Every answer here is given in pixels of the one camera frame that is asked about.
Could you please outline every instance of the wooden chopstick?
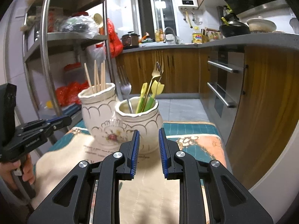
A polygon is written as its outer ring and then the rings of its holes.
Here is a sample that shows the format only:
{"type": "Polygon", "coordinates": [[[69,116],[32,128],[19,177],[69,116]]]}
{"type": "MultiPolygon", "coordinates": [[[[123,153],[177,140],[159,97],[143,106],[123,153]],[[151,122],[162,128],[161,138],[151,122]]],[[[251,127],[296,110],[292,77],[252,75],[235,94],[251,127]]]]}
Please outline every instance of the wooden chopstick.
{"type": "Polygon", "coordinates": [[[106,89],[106,65],[105,65],[105,61],[103,61],[103,83],[104,83],[104,89],[106,89]]]}
{"type": "Polygon", "coordinates": [[[101,63],[101,89],[104,90],[103,63],[101,63]]]}
{"type": "Polygon", "coordinates": [[[97,88],[98,88],[98,92],[101,91],[101,84],[100,84],[100,79],[99,79],[98,67],[97,67],[97,88]]]}
{"type": "Polygon", "coordinates": [[[89,85],[89,87],[92,89],[92,92],[95,93],[95,91],[94,91],[93,88],[92,88],[92,83],[90,82],[90,77],[89,77],[89,73],[88,73],[88,70],[87,70],[86,63],[84,63],[84,68],[85,68],[85,73],[86,73],[86,77],[87,77],[88,85],[89,85]]]}
{"type": "Polygon", "coordinates": [[[94,63],[94,83],[95,83],[95,93],[98,92],[98,86],[97,86],[97,62],[95,60],[94,63]]]}

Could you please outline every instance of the gold fork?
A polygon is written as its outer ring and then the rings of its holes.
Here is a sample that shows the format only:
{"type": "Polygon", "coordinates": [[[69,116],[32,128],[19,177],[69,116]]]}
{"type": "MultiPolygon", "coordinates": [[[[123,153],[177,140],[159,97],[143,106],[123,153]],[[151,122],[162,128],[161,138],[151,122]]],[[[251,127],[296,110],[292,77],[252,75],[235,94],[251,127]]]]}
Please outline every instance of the gold fork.
{"type": "Polygon", "coordinates": [[[159,81],[158,81],[158,84],[159,84],[159,82],[161,81],[161,78],[162,78],[162,74],[163,74],[163,72],[164,72],[164,60],[163,60],[163,50],[161,51],[161,54],[160,54],[160,52],[158,51],[158,57],[159,57],[159,59],[157,60],[157,54],[155,53],[155,55],[156,55],[156,61],[158,61],[158,62],[160,62],[160,65],[161,65],[161,67],[159,68],[160,69],[160,78],[159,78],[159,81]]]}
{"type": "Polygon", "coordinates": [[[161,73],[159,71],[159,69],[157,68],[157,60],[155,61],[155,64],[154,64],[154,70],[152,71],[152,79],[150,80],[150,83],[149,83],[149,88],[147,90],[147,94],[145,95],[145,98],[144,98],[144,101],[143,101],[143,105],[142,105],[142,108],[141,108],[141,111],[140,112],[143,112],[144,111],[144,108],[145,108],[145,105],[147,104],[147,97],[150,93],[150,88],[152,86],[152,82],[153,80],[156,78],[156,77],[160,77],[161,76],[161,73]]]}

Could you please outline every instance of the gray floor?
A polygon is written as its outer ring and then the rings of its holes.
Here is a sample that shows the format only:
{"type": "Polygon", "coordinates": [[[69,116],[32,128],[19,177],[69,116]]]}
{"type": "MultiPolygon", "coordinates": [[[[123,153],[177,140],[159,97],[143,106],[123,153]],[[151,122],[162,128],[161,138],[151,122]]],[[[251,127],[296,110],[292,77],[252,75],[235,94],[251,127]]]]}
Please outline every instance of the gray floor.
{"type": "Polygon", "coordinates": [[[158,99],[164,121],[209,121],[199,99],[158,99]]]}

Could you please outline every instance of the white plastic bag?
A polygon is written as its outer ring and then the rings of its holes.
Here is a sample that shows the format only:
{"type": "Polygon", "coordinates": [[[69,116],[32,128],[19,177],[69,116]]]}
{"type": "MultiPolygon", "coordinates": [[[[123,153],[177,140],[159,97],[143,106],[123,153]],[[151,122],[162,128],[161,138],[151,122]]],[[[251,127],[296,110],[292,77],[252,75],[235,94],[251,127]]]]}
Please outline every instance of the white plastic bag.
{"type": "Polygon", "coordinates": [[[87,53],[91,59],[91,61],[96,60],[98,67],[99,65],[106,60],[105,46],[97,48],[96,45],[91,45],[87,47],[87,53]]]}
{"type": "Polygon", "coordinates": [[[96,22],[90,16],[78,16],[68,18],[62,22],[60,32],[82,33],[86,38],[92,39],[99,33],[96,22]]]}

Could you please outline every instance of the oven handle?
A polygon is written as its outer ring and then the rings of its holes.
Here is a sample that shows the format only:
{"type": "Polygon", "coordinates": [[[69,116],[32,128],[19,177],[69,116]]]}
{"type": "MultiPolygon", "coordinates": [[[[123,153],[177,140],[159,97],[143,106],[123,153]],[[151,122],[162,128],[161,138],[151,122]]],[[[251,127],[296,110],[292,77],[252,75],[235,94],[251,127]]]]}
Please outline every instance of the oven handle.
{"type": "Polygon", "coordinates": [[[212,86],[211,83],[208,82],[207,85],[213,91],[213,93],[221,100],[221,102],[224,103],[224,105],[227,108],[235,108],[236,107],[235,103],[233,103],[233,102],[228,103],[227,101],[225,101],[225,99],[221,96],[220,93],[217,92],[217,90],[212,86]]]}
{"type": "Polygon", "coordinates": [[[225,71],[228,71],[230,73],[239,73],[239,70],[236,70],[236,69],[233,69],[233,68],[230,68],[230,67],[227,67],[223,64],[220,64],[218,60],[208,60],[207,61],[210,65],[213,65],[215,67],[218,67],[222,70],[225,70],[225,71]]]}

